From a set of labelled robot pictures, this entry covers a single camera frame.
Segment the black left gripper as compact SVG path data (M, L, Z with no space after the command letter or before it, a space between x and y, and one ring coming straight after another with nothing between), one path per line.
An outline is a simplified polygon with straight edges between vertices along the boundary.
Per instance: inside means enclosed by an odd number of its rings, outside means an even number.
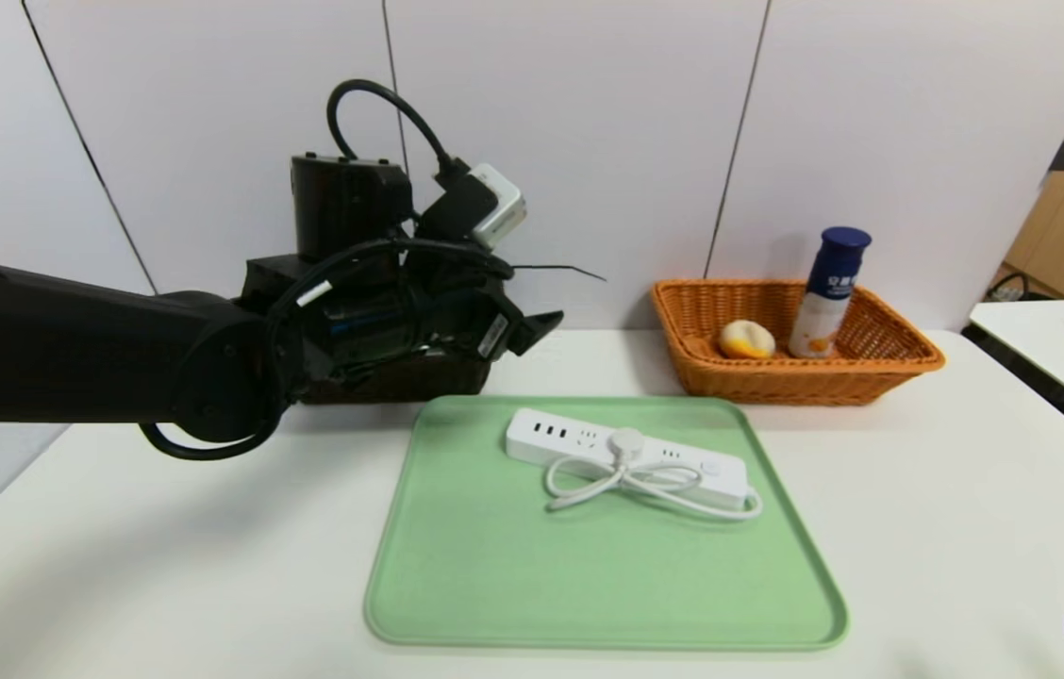
M481 274L400 275L390 282L320 284L320 366L363 370L425 353L494 360L523 357L565 319L521 315L501 280Z

